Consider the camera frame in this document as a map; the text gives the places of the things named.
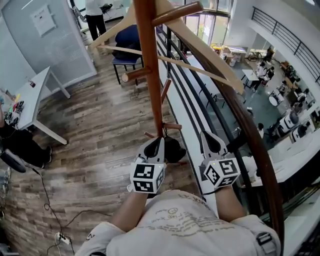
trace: blue chair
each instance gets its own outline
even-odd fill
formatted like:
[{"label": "blue chair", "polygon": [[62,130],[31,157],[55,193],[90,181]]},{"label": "blue chair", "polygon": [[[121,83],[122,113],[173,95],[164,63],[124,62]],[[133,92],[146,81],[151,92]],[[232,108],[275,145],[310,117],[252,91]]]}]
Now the blue chair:
[{"label": "blue chair", "polygon": [[[134,43],[139,44],[140,39],[139,39],[139,34],[138,34],[138,28],[137,25],[131,25],[124,30],[120,31],[118,34],[115,36],[115,42],[117,47],[124,47],[132,45]],[[141,58],[141,64],[142,67],[144,66],[144,61],[142,56],[134,55],[132,53],[128,53],[128,58],[116,58],[114,57],[111,63],[113,64],[114,71],[116,74],[116,78],[118,79],[119,85],[121,85],[118,70],[117,70],[117,65],[123,65],[125,71],[127,70],[127,65],[132,65],[133,70],[136,70],[136,63],[139,58]]]}]

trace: desk leg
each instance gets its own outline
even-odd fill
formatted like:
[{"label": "desk leg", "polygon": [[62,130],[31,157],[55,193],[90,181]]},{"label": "desk leg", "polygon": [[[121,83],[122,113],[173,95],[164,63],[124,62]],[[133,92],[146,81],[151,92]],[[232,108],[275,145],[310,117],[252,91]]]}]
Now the desk leg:
[{"label": "desk leg", "polygon": [[40,123],[38,120],[33,121],[32,123],[35,127],[39,128],[44,133],[48,134],[50,137],[54,138],[58,142],[62,143],[63,145],[67,144],[67,141],[60,137],[58,134],[54,133],[52,130],[50,130],[48,127]]},{"label": "desk leg", "polygon": [[63,85],[60,83],[60,81],[58,80],[58,78],[55,76],[55,74],[51,71],[51,75],[53,76],[53,78],[56,80],[56,82],[58,83],[58,86],[60,87],[61,91],[63,92],[63,94],[70,99],[70,94],[69,92],[67,92],[67,90],[63,87]]}]

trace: black bag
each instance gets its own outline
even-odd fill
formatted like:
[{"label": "black bag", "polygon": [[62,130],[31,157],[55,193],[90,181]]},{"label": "black bag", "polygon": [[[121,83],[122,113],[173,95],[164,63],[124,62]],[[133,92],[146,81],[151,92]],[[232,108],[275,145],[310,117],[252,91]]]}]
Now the black bag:
[{"label": "black bag", "polygon": [[167,132],[165,132],[164,137],[164,158],[169,163],[179,162],[185,155],[187,151],[184,148],[181,148],[179,141],[169,137]]}]

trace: black pants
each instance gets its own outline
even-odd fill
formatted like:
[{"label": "black pants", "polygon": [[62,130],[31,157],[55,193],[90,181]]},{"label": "black pants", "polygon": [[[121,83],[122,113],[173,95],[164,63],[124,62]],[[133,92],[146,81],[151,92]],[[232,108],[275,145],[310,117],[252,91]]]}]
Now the black pants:
[{"label": "black pants", "polygon": [[86,22],[88,23],[92,40],[96,40],[98,38],[97,28],[100,35],[107,31],[103,15],[86,15]]},{"label": "black pants", "polygon": [[251,83],[251,87],[254,86],[254,89],[257,90],[258,87],[259,87],[259,85],[261,84],[261,82],[262,82],[263,80],[264,80],[263,78],[260,78],[260,77],[259,77],[259,80],[253,81],[253,82]]},{"label": "black pants", "polygon": [[2,143],[5,149],[33,166],[41,168],[50,159],[50,152],[42,149],[27,131],[17,130],[10,138],[3,139]]}]

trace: office chair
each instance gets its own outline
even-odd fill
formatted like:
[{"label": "office chair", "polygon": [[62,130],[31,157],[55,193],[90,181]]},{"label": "office chair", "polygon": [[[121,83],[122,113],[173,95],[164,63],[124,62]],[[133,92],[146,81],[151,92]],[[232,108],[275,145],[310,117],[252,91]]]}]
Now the office chair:
[{"label": "office chair", "polygon": [[[124,30],[121,30],[118,34],[115,36],[115,42],[117,47],[123,47],[123,48],[130,48],[135,50],[141,50],[140,48],[140,39],[138,34],[138,28],[136,24],[133,24]],[[141,64],[142,67],[144,67],[144,61],[141,55],[130,53],[130,52],[124,52],[119,50],[114,50],[112,52],[112,55],[114,56],[111,63],[113,64],[114,71],[116,78],[118,80],[119,85],[121,85],[117,66],[123,65],[125,71],[127,70],[127,65],[132,66],[133,70],[136,70],[136,63],[139,58],[141,58]],[[138,86],[138,80],[135,80],[135,85]]]}]

